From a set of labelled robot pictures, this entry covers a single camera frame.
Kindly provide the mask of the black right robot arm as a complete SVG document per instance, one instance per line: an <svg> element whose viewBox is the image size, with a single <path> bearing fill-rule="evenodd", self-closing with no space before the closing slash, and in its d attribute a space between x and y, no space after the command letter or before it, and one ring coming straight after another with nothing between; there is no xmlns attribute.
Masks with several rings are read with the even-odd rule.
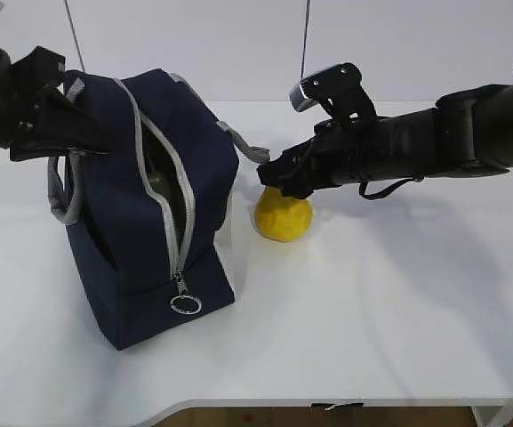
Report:
<svg viewBox="0 0 513 427"><path fill-rule="evenodd" d="M356 184L367 200L409 182L478 178L513 169L513 82L442 96L427 109L381 116L350 62L304 77L290 93L302 112L319 105L329 119L313 136L257 169L285 197Z"/></svg>

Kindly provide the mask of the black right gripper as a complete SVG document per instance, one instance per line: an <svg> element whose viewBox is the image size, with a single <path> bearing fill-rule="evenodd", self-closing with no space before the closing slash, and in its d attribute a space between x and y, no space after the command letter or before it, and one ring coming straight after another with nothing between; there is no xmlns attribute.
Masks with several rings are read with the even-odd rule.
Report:
<svg viewBox="0 0 513 427"><path fill-rule="evenodd" d="M257 168L263 185L278 185L283 197L306 199L324 187L398 178L398 122L385 117L342 126L332 120L280 157Z"/></svg>

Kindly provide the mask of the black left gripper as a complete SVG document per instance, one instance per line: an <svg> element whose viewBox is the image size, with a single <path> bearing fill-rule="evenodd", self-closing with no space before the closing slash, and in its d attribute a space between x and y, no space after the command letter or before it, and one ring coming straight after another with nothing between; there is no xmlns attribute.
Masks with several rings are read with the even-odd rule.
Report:
<svg viewBox="0 0 513 427"><path fill-rule="evenodd" d="M56 89L65 65L42 46L15 62L0 48L0 149L11 161L111 150L108 132Z"/></svg>

